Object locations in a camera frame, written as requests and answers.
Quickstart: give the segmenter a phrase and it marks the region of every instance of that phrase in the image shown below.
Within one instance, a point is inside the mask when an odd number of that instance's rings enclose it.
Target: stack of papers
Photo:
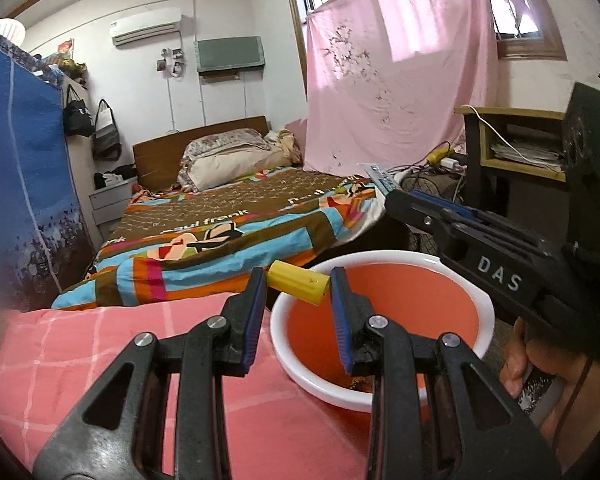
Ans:
[[[528,142],[513,141],[511,145],[514,149],[506,144],[493,143],[491,149],[496,158],[513,160],[541,168],[551,168],[554,171],[562,171],[562,156],[557,150],[551,150],[550,148],[544,148]]]

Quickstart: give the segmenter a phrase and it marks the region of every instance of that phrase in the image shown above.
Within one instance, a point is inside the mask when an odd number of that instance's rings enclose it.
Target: metal screw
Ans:
[[[369,326],[372,328],[384,328],[389,324],[389,320],[384,316],[371,316],[369,318]]]
[[[226,325],[226,318],[224,316],[213,316],[206,320],[206,325],[209,328],[222,328]]]
[[[458,346],[460,341],[460,336],[458,334],[454,334],[453,332],[448,332],[442,336],[442,343],[444,346],[449,346],[451,348]]]
[[[147,346],[152,342],[154,342],[154,335],[149,334],[148,332],[139,333],[134,338],[134,343],[136,343],[136,346]]]

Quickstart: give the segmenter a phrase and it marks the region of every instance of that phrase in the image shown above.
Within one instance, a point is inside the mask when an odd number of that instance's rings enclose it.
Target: black bag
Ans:
[[[87,105],[83,99],[80,99],[71,85],[66,89],[66,104],[62,111],[62,123],[64,124],[64,134],[67,137],[73,137],[74,135],[91,137],[95,131]]]
[[[101,111],[104,111],[107,124],[98,129],[98,119],[100,118]],[[93,158],[95,160],[118,160],[120,155],[122,155],[120,132],[118,131],[113,110],[104,99],[101,99],[98,103],[94,129],[96,134],[93,136]]]

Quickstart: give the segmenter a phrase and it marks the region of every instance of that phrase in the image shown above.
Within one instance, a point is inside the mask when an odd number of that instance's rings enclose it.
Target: bucket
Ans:
[[[311,270],[329,274],[333,267],[344,267],[351,290],[368,297],[378,314],[408,332],[430,338],[455,332],[484,357],[495,324],[491,300],[439,258],[410,251],[367,251],[333,258]],[[280,364],[297,384],[334,406],[371,412],[371,393],[351,389],[352,379],[340,364],[329,294],[320,306],[280,294],[270,331]],[[422,378],[418,385],[425,406]]]

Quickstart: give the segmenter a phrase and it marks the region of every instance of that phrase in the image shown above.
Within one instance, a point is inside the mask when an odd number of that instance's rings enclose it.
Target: bag handle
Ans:
[[[118,130],[118,125],[116,124],[116,117],[113,115],[113,108],[111,108],[109,106],[109,103],[107,103],[104,99],[100,99],[100,102],[98,103],[98,111],[96,111],[96,120],[93,122],[93,131],[96,132],[98,130],[98,116],[100,115],[102,105],[105,105],[106,109],[111,110],[111,121],[113,122],[113,127],[116,130]]]
[[[71,92],[73,92],[73,93],[74,93],[74,95],[75,95],[75,99],[71,99],[71,100],[70,100],[70,97],[71,97]],[[69,85],[69,86],[66,88],[66,103],[64,104],[64,106],[67,106],[67,105],[68,105],[68,104],[69,104],[71,101],[79,101],[79,100],[80,100],[80,96],[78,95],[78,92],[76,92],[76,91],[74,90],[74,87],[72,87],[71,85]]]

